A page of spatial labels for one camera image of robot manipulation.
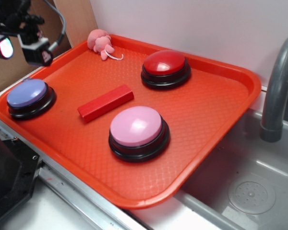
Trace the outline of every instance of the red block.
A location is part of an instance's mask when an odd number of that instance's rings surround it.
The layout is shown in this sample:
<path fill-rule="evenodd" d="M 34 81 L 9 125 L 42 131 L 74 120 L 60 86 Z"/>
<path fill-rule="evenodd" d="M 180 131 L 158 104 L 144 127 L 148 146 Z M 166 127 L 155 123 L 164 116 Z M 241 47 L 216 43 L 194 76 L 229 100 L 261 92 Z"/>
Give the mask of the red block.
<path fill-rule="evenodd" d="M 122 85 L 80 106 L 78 112 L 85 122 L 89 122 L 133 98 L 131 89 L 127 85 Z"/>

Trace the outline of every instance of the sink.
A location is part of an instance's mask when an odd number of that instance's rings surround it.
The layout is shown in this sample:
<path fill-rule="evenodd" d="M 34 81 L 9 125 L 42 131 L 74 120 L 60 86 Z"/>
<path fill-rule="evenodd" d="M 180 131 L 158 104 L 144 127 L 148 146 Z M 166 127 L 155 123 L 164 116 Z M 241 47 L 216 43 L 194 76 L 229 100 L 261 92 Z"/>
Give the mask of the sink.
<path fill-rule="evenodd" d="M 288 230 L 288 122 L 282 139 L 268 143 L 261 117 L 249 109 L 184 183 L 188 198 L 176 198 L 234 229 Z"/>

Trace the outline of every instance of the faucet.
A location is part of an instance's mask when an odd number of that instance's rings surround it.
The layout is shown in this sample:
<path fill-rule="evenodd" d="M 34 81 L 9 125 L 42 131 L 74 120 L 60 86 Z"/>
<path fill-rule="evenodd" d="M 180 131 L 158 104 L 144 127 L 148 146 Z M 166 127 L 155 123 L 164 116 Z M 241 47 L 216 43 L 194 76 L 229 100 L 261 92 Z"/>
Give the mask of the faucet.
<path fill-rule="evenodd" d="M 283 120 L 288 121 L 288 38 L 278 53 L 269 81 L 261 120 L 261 139 L 279 141 Z"/>

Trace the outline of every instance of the sink drain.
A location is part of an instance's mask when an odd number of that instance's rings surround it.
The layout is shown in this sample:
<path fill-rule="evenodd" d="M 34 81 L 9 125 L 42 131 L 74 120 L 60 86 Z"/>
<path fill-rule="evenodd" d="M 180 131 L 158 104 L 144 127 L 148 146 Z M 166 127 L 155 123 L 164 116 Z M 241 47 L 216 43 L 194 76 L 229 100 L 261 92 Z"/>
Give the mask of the sink drain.
<path fill-rule="evenodd" d="M 247 214 L 261 214 L 275 203 L 275 192 L 264 178 L 249 175 L 235 180 L 228 189 L 232 205 Z"/>

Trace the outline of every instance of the orange tray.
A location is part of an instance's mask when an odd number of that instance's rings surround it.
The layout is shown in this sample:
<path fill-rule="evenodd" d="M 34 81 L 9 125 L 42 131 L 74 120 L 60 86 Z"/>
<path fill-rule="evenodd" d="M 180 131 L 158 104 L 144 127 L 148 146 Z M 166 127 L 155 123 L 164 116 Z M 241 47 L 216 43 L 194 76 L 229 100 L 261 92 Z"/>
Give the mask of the orange tray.
<path fill-rule="evenodd" d="M 16 121 L 0 97 L 0 119 L 113 204 L 127 209 L 156 205 L 171 197 L 248 109 L 261 91 L 258 77 L 243 68 L 183 53 L 191 78 L 172 90 L 152 90 L 141 82 L 144 59 L 165 48 L 112 35 L 114 56 L 89 50 L 86 41 L 50 67 L 31 75 L 51 86 L 57 101 L 43 115 Z M 123 85 L 134 99 L 85 123 L 77 108 Z M 156 109 L 171 141 L 158 157 L 142 163 L 118 160 L 108 146 L 112 119 L 137 106 Z"/>

